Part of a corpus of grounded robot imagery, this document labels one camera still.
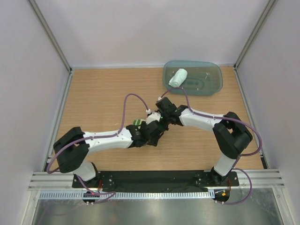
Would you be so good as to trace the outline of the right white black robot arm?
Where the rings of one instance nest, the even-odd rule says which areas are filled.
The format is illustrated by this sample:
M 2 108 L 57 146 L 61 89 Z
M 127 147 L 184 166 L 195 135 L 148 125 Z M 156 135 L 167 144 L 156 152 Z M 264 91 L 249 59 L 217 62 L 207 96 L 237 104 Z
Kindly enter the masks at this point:
M 208 131 L 215 136 L 221 156 L 212 167 L 210 178 L 218 186 L 227 182 L 228 174 L 238 157 L 253 140 L 245 124 L 240 123 L 239 117 L 233 112 L 226 115 L 214 115 L 192 111 L 186 105 L 158 106 L 157 110 L 167 124 L 194 127 Z

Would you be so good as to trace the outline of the green patterned towel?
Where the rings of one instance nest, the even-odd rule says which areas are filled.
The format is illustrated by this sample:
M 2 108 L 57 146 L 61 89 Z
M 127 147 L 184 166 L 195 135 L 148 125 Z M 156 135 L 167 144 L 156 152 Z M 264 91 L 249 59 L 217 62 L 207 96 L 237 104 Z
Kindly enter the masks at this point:
M 134 126 L 140 126 L 142 124 L 142 122 L 145 122 L 145 120 L 143 119 L 136 119 L 133 121 L 133 125 Z

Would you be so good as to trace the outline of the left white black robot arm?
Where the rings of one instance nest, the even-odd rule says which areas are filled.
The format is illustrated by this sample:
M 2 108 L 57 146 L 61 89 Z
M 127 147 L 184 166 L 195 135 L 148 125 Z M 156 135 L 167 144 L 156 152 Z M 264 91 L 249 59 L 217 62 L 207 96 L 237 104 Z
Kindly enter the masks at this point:
M 140 126 L 128 125 L 120 132 L 91 133 L 74 127 L 54 143 L 55 155 L 52 161 L 57 161 L 61 173 L 72 172 L 93 188 L 99 183 L 99 175 L 96 166 L 86 160 L 87 155 L 115 148 L 157 146 L 164 132 L 164 126 L 157 121 L 149 124 L 142 122 Z

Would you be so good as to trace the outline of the light mint green towel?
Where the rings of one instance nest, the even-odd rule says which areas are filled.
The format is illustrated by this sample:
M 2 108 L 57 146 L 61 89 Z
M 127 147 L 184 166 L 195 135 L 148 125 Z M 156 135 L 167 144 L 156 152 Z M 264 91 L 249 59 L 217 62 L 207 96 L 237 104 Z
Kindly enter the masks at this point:
M 183 84 L 183 82 L 186 80 L 187 75 L 188 75 L 188 72 L 185 69 L 180 68 L 175 73 L 175 75 L 170 79 L 168 84 L 174 88 L 180 87 Z

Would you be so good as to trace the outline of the teal transparent plastic basin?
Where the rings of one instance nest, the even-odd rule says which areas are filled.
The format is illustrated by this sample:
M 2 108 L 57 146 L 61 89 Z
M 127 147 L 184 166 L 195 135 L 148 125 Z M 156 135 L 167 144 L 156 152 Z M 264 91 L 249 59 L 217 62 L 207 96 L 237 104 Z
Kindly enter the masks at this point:
M 167 90 L 174 94 L 183 94 L 179 89 L 174 89 L 170 80 L 178 71 L 187 72 L 186 79 L 180 84 L 188 95 L 210 96 L 219 92 L 223 87 L 223 76 L 218 65 L 211 62 L 173 60 L 163 67 L 163 84 Z

